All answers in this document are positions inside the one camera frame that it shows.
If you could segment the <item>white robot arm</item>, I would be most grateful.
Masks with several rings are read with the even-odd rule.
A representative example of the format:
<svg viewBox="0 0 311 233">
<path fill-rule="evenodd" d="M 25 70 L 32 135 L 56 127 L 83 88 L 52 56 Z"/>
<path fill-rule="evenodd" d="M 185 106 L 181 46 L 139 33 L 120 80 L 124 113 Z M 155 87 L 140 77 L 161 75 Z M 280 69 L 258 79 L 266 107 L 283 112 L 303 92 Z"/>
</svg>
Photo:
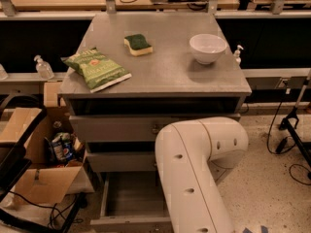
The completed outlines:
<svg viewBox="0 0 311 233">
<path fill-rule="evenodd" d="M 228 117 L 171 123 L 155 139 L 155 161 L 174 233 L 235 233 L 219 193 L 248 149 L 246 130 Z"/>
</svg>

